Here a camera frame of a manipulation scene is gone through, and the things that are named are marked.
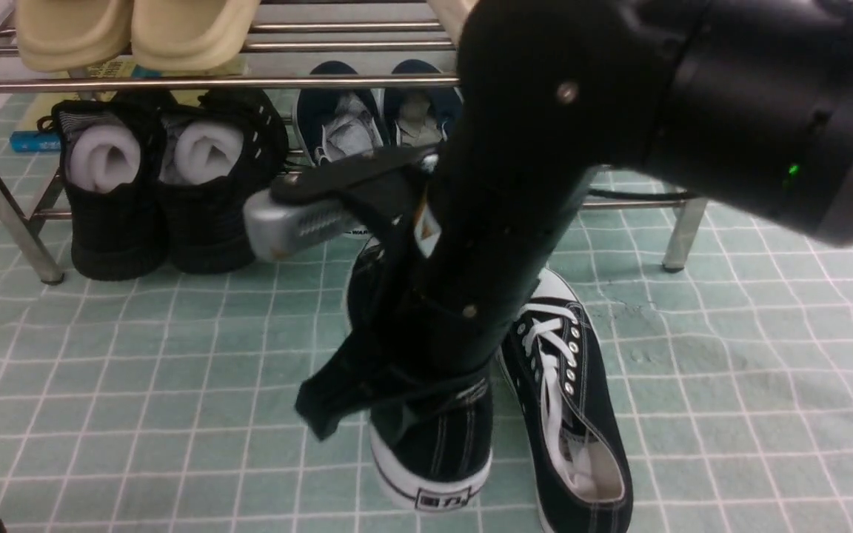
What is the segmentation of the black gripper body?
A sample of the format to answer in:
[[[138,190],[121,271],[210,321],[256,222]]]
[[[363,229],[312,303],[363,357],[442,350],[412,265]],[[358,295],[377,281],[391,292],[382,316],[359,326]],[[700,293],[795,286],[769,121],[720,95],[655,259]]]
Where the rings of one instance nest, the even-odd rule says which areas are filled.
[[[530,299],[538,273],[578,214],[590,179],[443,178],[423,185],[414,210],[369,202],[375,178],[349,205],[381,245],[372,274],[349,282],[351,332],[299,388],[295,410],[319,440],[342,419],[375,412],[381,434],[474,401],[489,360]]]

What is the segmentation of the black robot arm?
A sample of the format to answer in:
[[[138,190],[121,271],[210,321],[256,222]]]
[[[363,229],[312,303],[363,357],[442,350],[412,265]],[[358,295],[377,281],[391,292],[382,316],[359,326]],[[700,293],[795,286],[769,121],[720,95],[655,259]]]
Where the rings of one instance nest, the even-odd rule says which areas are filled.
[[[438,148],[304,173],[383,246],[375,300],[295,410],[319,439],[388,411],[388,438],[485,372],[588,195],[646,173],[853,247],[853,1],[481,1],[464,108]]]

